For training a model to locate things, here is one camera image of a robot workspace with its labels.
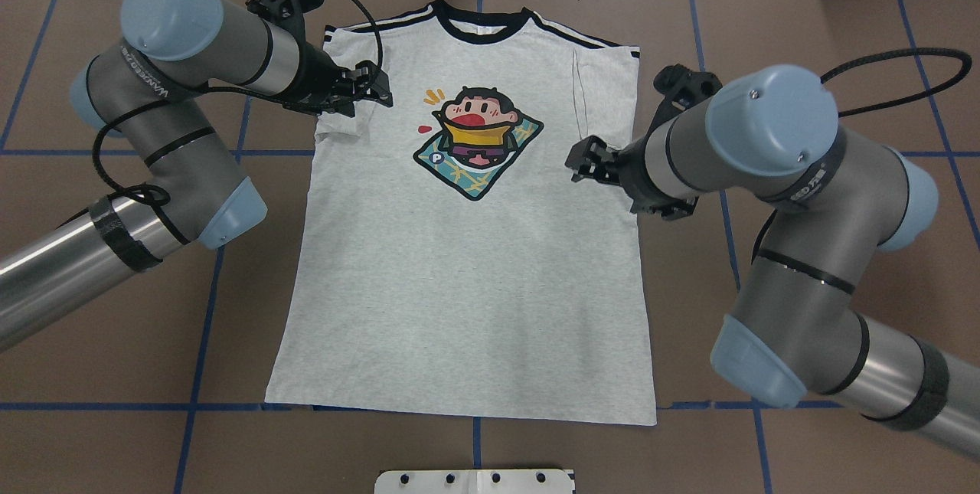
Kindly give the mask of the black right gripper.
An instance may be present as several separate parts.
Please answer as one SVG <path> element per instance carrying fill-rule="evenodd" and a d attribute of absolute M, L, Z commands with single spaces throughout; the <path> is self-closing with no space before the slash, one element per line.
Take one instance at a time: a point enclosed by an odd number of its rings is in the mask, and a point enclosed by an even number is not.
<path fill-rule="evenodd" d="M 571 146 L 566 167 L 574 172 L 571 181 L 591 180 L 601 185 L 616 185 L 624 191 L 641 191 L 647 187 L 648 173 L 643 139 L 624 148 L 609 146 L 600 137 L 587 137 Z"/>

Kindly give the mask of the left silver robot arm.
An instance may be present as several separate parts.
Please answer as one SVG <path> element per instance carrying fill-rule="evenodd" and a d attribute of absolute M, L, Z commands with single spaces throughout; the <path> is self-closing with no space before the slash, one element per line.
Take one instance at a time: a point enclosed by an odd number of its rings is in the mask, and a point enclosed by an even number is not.
<path fill-rule="evenodd" d="M 123 0 L 122 37 L 70 89 L 98 130 L 91 159 L 111 191 L 2 261 L 2 348 L 192 242 L 214 250 L 265 219 L 197 97 L 240 93 L 349 117 L 359 100 L 392 106 L 381 39 L 351 68 L 307 40 L 305 13 L 324 1 Z"/>

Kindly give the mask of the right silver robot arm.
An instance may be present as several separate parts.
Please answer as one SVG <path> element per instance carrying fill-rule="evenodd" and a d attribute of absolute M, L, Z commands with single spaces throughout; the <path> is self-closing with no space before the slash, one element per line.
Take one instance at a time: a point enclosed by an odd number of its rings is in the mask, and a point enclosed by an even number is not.
<path fill-rule="evenodd" d="M 843 127 L 822 80 L 795 65 L 729 83 L 668 66 L 648 132 L 568 152 L 573 180 L 622 188 L 634 214 L 672 219 L 713 191 L 774 210 L 710 355 L 714 371 L 777 409 L 809 393 L 978 459 L 978 368 L 851 308 L 877 252 L 909 246 L 936 215 L 933 178 Z"/>

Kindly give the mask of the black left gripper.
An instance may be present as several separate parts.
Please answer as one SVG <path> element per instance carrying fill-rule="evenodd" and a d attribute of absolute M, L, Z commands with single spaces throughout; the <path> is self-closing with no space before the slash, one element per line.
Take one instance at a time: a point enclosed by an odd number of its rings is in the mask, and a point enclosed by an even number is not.
<path fill-rule="evenodd" d="M 360 61 L 354 70 L 337 65 L 321 48 L 300 47 L 295 78 L 295 110 L 298 113 L 356 114 L 358 102 L 380 104 L 391 109 L 394 99 L 387 92 L 387 75 L 371 61 Z"/>

